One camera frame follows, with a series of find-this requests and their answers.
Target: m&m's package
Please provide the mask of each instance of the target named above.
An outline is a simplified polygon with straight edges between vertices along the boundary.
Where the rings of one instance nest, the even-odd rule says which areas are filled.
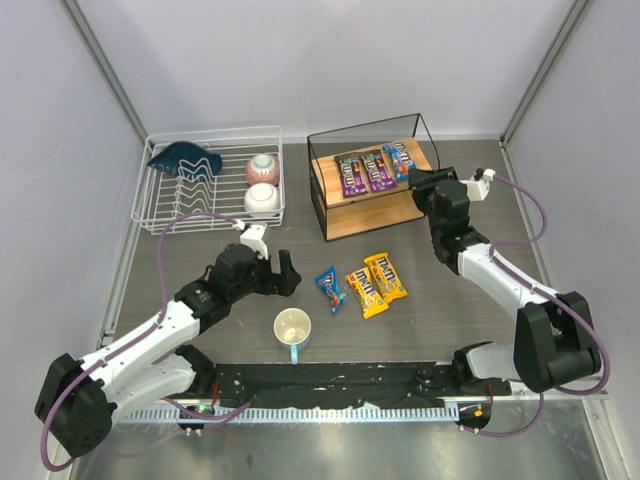
[[[416,168],[416,163],[409,155],[409,147],[405,142],[394,142],[384,146],[385,152],[391,157],[396,182],[409,180],[409,169]]]
[[[380,312],[384,312],[389,305],[383,300],[373,285],[371,285],[371,276],[367,267],[356,270],[346,277],[347,282],[353,288],[358,297],[360,306],[362,307],[362,316],[367,319]]]
[[[331,315],[337,313],[344,303],[345,298],[347,298],[347,294],[340,292],[336,267],[331,267],[323,274],[318,275],[316,277],[316,285],[329,297],[331,301]]]
[[[364,259],[364,263],[371,270],[371,274],[385,302],[391,303],[396,298],[409,295],[407,289],[402,286],[402,282],[396,273],[396,269],[391,264],[387,252],[367,257]]]
[[[369,176],[369,185],[371,185],[372,192],[382,192],[398,186],[384,164],[380,149],[362,152],[360,159]]]
[[[358,154],[345,153],[334,158],[340,179],[342,180],[342,196],[355,197],[368,192],[367,184],[362,176],[362,166],[358,160]]]

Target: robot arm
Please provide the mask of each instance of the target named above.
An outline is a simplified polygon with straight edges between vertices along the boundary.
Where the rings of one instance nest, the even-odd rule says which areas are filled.
[[[51,364],[35,408],[43,422],[67,386],[96,362],[104,362],[77,385],[53,417],[51,432],[71,457],[93,450],[113,425],[144,405],[176,393],[203,394],[213,382],[213,364],[184,344],[227,317],[235,302],[250,293],[294,293],[301,277],[286,250],[279,252],[281,273],[272,272],[266,232],[265,224],[248,227],[240,244],[228,245],[202,277],[168,302],[163,319],[158,313],[96,352],[79,360],[64,354]],[[152,364],[176,347],[174,354]]]
[[[413,199],[429,219],[436,257],[482,288],[516,322],[513,346],[485,342],[456,352],[454,361],[465,377],[461,381],[520,378],[531,390],[542,392],[596,373],[601,359],[593,340],[546,298],[558,299],[593,326],[584,297],[538,284],[495,252],[469,224],[469,204],[486,198],[494,174],[478,169],[467,181],[459,181],[452,167],[409,174]]]

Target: white wall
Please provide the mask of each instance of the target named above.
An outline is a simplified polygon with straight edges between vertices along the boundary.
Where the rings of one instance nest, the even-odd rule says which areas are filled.
[[[640,457],[640,3],[598,0],[511,145],[547,206],[541,241],[559,287],[589,300],[612,359],[610,391]]]
[[[0,3],[3,479],[41,478],[52,360],[95,347],[142,146],[60,5]]]
[[[571,0],[80,0],[150,132],[501,134]]]

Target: dish rack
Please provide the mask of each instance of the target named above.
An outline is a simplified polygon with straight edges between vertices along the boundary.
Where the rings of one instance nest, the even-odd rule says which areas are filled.
[[[191,142],[219,154],[222,157],[220,173],[209,175],[210,166],[204,158],[195,164],[181,160],[177,177],[147,167],[149,160],[177,141]],[[245,168],[251,157],[259,153],[272,155],[280,164],[280,183],[276,187],[278,208],[249,215],[244,209],[244,196],[249,189]],[[282,129],[278,126],[232,128],[150,135],[144,146],[131,219],[154,235],[160,234],[174,218],[192,212],[216,212],[243,221],[278,226],[282,225],[284,207]],[[229,228],[231,225],[221,219],[195,217],[176,223],[168,233]]]

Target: peanut m&m's package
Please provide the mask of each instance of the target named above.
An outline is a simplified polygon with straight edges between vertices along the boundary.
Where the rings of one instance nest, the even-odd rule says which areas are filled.
[[[384,312],[389,308],[387,302],[383,300],[380,294],[373,288],[371,284],[371,276],[367,267],[356,270],[345,277],[351,288],[358,297],[358,302],[362,307],[362,316],[367,319]]]
[[[391,264],[387,252],[367,257],[364,259],[364,263],[366,263],[371,270],[371,274],[385,302],[391,303],[396,298],[409,295],[407,289],[402,286],[402,282],[396,273],[396,269]]]

